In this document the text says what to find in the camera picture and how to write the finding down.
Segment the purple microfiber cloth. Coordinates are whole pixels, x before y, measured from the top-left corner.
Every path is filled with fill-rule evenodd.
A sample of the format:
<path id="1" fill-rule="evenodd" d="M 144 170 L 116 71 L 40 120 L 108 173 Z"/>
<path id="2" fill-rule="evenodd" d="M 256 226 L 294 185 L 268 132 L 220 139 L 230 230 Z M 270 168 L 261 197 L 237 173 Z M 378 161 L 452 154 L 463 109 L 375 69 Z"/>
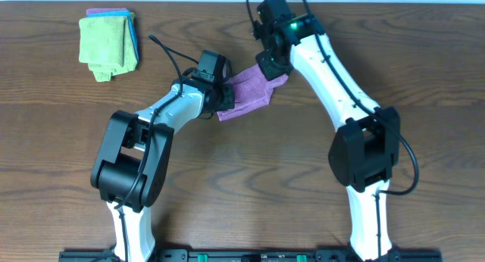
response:
<path id="1" fill-rule="evenodd" d="M 227 82 L 233 85 L 235 105 L 227 111 L 218 111 L 219 121 L 230 120 L 269 105 L 274 90 L 284 85 L 288 78 L 284 74 L 268 81 L 257 64 L 231 77 Z"/>

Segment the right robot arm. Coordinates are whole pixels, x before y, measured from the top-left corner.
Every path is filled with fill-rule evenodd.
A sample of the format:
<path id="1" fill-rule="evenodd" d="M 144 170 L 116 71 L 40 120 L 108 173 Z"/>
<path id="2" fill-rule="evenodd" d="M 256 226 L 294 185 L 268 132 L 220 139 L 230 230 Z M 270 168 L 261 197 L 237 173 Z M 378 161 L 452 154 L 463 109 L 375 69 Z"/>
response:
<path id="1" fill-rule="evenodd" d="M 383 193 L 399 158 L 399 142 L 378 120 L 398 126 L 399 115 L 394 108 L 382 109 L 358 86 L 314 15 L 296 16 L 286 0 L 264 0 L 257 11 L 252 25 L 264 46 L 256 57 L 264 76 L 273 80 L 300 72 L 333 123 L 328 161 L 349 196 L 353 251 L 363 261 L 386 256 L 392 243 Z"/>

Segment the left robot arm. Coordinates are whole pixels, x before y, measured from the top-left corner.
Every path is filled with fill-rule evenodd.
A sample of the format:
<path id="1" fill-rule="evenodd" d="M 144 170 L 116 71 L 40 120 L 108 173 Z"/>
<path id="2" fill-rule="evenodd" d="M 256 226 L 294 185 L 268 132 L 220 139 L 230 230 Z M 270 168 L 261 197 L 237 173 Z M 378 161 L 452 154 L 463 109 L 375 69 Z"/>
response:
<path id="1" fill-rule="evenodd" d="M 151 207 L 164 185 L 174 136 L 201 114 L 233 108 L 234 91 L 227 82 L 231 72 L 227 58 L 204 50 L 197 67 L 182 72 L 152 106 L 111 115 L 90 183 L 113 216 L 114 259 L 147 261 L 152 256 Z"/>

